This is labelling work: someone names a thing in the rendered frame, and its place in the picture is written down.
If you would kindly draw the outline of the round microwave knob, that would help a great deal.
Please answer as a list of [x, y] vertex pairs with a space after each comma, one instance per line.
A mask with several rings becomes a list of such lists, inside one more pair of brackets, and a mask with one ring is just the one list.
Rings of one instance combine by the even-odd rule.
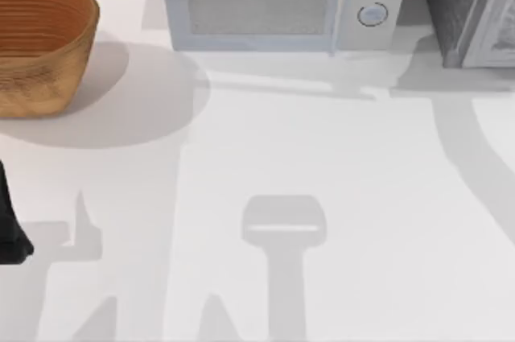
[[389, 11], [379, 2], [363, 6], [357, 13], [357, 19], [364, 27], [377, 27], [387, 20]]

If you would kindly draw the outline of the pale microwave oven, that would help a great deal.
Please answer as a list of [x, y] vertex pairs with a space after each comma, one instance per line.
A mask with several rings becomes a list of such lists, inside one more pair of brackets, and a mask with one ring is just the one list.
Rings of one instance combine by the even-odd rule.
[[[364, 27], [357, 19], [357, 13], [363, 6], [375, 2], [384, 4], [389, 17], [377, 27]], [[342, 0], [340, 17], [337, 25], [337, 45], [334, 54], [346, 51], [374, 51], [389, 47], [395, 30], [402, 0]]]

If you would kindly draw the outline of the microwave door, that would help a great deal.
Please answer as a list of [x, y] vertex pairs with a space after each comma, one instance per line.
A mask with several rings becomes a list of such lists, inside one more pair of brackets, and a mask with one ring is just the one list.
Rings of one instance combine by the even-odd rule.
[[342, 0], [165, 0], [176, 51], [334, 52]]

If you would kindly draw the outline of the brown woven basket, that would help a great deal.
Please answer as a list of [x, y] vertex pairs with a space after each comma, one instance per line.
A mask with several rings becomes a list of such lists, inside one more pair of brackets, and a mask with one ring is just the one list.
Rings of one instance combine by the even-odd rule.
[[66, 110], [99, 19], [97, 0], [0, 0], [0, 118]]

